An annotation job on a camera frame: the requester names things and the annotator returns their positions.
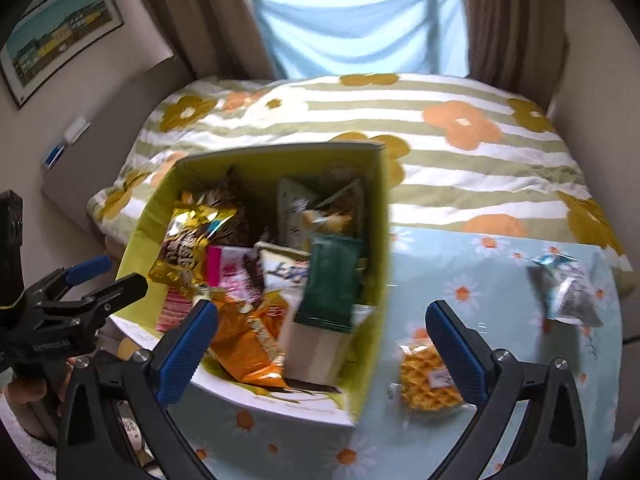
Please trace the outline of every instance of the green snack package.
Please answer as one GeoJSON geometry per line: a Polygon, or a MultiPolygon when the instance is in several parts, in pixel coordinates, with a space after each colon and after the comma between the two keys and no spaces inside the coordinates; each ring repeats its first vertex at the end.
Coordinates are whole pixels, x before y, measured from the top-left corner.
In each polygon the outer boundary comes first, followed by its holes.
{"type": "Polygon", "coordinates": [[[362,240],[315,234],[311,236],[311,248],[305,295],[294,321],[350,333],[351,310],[360,283],[356,267],[362,240]]]}

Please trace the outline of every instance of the brown curtain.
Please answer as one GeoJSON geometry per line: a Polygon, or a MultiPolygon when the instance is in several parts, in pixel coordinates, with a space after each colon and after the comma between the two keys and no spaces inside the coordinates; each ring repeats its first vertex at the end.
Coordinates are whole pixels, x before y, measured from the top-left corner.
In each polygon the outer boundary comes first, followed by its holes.
{"type": "Polygon", "coordinates": [[[564,0],[465,0],[469,77],[545,110],[564,60],[564,0]]]}
{"type": "Polygon", "coordinates": [[[142,0],[193,75],[274,79],[251,0],[142,0]]]}

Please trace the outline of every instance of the human hand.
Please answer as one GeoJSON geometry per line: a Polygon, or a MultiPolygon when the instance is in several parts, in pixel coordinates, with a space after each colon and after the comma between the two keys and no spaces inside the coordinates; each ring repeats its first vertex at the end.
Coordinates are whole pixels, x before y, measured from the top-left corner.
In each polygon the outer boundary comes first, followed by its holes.
{"type": "MultiPolygon", "coordinates": [[[[66,360],[68,373],[65,380],[60,384],[57,391],[58,398],[62,402],[65,399],[66,388],[71,378],[73,366],[76,358],[66,360]]],[[[15,418],[33,438],[46,441],[49,439],[47,431],[44,429],[40,420],[29,406],[30,402],[42,400],[47,394],[47,383],[44,379],[30,379],[26,377],[16,377],[7,386],[2,389],[9,408],[14,412],[15,418]]],[[[62,413],[62,404],[58,408],[58,414],[62,413]]]]}

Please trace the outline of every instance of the bed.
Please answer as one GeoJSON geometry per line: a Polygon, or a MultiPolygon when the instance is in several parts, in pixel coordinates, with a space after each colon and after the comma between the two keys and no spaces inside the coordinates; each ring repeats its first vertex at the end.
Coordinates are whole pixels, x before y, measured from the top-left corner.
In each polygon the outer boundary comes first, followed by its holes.
{"type": "Polygon", "coordinates": [[[523,97],[439,75],[190,79],[168,59],[129,82],[45,180],[43,192],[85,231],[105,237],[113,254],[183,156],[369,139],[388,147],[393,225],[538,238],[550,250],[555,242],[598,245],[620,296],[633,288],[628,259],[578,164],[523,97]]]}

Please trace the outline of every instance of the waffle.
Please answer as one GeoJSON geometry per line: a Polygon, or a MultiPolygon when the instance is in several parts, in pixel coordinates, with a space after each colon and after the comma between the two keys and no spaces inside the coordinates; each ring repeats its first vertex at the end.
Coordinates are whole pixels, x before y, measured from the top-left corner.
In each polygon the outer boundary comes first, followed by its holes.
{"type": "Polygon", "coordinates": [[[401,399],[414,410],[434,412],[460,405],[462,396],[455,386],[432,388],[433,373],[445,368],[437,350],[430,344],[419,346],[404,356],[400,365],[401,399]]]}

